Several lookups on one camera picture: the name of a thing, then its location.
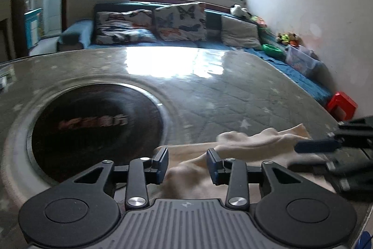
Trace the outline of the black round induction cooktop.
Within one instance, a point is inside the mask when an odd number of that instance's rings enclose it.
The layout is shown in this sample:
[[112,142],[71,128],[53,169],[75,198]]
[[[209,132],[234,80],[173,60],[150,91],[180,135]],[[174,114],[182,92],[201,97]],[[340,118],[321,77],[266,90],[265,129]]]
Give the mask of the black round induction cooktop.
[[151,157],[166,133],[166,115],[145,90],[87,84],[43,107],[29,133],[28,154],[43,179],[60,183],[103,160],[127,165]]

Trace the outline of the red plastic stool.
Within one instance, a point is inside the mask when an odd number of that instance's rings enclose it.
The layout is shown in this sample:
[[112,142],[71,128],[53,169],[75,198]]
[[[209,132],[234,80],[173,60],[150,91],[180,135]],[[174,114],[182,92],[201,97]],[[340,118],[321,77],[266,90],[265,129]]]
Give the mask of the red plastic stool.
[[358,108],[358,104],[345,92],[336,92],[326,104],[326,111],[337,121],[351,120]]

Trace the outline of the grey plain cushion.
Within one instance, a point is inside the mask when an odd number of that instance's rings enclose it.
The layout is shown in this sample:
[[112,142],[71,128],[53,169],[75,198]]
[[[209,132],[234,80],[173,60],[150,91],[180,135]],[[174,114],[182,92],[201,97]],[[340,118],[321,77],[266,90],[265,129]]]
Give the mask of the grey plain cushion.
[[221,40],[230,47],[262,48],[257,25],[227,16],[221,17]]

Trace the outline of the blue white small cabinet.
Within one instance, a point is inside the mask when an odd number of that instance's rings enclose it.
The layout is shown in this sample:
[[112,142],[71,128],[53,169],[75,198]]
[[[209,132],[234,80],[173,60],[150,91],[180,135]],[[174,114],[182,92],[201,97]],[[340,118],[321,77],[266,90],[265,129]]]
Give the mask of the blue white small cabinet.
[[42,8],[39,7],[30,10],[24,14],[25,34],[27,40],[27,49],[34,48],[40,40],[40,22],[42,20]]

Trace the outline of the butterfly pillow lying flat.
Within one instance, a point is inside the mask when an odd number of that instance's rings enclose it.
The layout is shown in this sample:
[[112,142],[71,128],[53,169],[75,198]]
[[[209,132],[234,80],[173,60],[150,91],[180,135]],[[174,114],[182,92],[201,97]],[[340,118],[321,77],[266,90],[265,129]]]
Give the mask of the butterfly pillow lying flat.
[[95,42],[99,45],[155,42],[150,10],[96,13]]

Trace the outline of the butterfly pillow upright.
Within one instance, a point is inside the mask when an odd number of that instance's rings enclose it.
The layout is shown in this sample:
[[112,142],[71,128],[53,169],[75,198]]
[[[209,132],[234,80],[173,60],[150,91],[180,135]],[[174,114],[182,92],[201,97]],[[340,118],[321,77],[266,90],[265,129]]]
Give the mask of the butterfly pillow upright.
[[184,3],[154,10],[155,28],[165,41],[206,41],[205,3]]

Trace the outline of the stuffed toys pile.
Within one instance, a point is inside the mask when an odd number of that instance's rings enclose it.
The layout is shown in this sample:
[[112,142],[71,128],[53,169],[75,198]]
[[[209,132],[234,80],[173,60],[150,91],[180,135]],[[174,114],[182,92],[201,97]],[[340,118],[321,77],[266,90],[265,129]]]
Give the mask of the stuffed toys pile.
[[276,36],[276,42],[278,44],[283,44],[284,46],[298,47],[299,41],[300,38],[295,33],[278,33]]

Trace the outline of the panda plush toy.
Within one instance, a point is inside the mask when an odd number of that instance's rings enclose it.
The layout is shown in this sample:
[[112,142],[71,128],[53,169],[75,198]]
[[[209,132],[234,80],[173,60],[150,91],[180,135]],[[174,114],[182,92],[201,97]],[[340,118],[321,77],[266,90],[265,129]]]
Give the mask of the panda plush toy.
[[234,4],[232,7],[229,8],[230,14],[237,17],[249,20],[251,18],[251,14],[248,12],[246,7],[242,7],[239,4]]

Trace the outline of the blue corner sofa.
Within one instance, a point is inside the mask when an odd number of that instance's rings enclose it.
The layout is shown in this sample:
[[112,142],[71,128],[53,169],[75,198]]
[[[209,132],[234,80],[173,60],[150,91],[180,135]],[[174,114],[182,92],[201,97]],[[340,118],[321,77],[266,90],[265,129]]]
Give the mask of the blue corner sofa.
[[[113,12],[127,12],[135,10],[154,10],[161,7],[158,3],[117,3],[117,4],[97,4],[94,7],[94,13],[103,11]],[[218,32],[221,29],[221,16],[224,13],[214,10],[207,10],[207,40],[201,42],[190,42],[190,41],[176,41],[166,42],[161,38],[157,38],[155,42],[139,42],[129,43],[127,46],[175,46],[175,47],[192,47],[200,49],[215,49],[221,51],[232,51],[233,48],[225,46],[218,36]],[[80,49],[99,49],[107,48],[108,44],[99,45],[94,42],[96,31],[96,20],[83,19],[75,22],[73,25],[68,27],[58,38],[57,51],[72,51]],[[246,53],[251,53],[261,59],[265,60],[276,69],[280,70],[287,77],[293,80],[298,86],[304,91],[310,94],[318,103],[325,106],[332,98],[332,93],[319,82],[313,79],[312,76],[305,76],[301,72],[295,70],[290,65],[285,63],[284,55],[268,55],[265,51],[256,49],[244,48]]]

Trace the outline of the cream sweater garment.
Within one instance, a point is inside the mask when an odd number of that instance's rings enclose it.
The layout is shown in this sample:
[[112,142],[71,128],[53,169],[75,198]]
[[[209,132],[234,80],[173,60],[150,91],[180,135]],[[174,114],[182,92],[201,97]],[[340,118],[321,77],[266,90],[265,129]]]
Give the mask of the cream sweater garment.
[[168,147],[169,165],[161,185],[148,186],[149,198],[164,199],[210,199],[225,201],[228,187],[212,183],[207,169],[206,151],[214,148],[220,158],[235,158],[248,165],[260,166],[263,161],[274,161],[284,167],[293,162],[322,161],[315,154],[298,154],[294,146],[311,136],[303,124],[277,131],[267,128],[248,136],[230,131],[221,133],[215,142],[202,144],[172,145]]

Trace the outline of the clear plastic storage box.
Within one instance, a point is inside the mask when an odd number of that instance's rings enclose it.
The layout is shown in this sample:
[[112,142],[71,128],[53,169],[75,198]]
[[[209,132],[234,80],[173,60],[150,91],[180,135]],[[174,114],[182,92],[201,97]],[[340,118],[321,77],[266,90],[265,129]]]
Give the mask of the clear plastic storage box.
[[322,67],[323,63],[312,57],[313,52],[305,47],[289,46],[285,62],[307,78],[312,78]]

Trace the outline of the green plastic bowl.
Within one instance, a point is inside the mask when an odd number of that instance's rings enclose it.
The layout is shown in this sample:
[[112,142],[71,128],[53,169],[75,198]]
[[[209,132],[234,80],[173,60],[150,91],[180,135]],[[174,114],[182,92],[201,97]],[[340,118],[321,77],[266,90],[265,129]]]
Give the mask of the green plastic bowl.
[[271,44],[263,44],[262,50],[270,57],[280,58],[284,56],[284,52],[281,48],[273,46]]

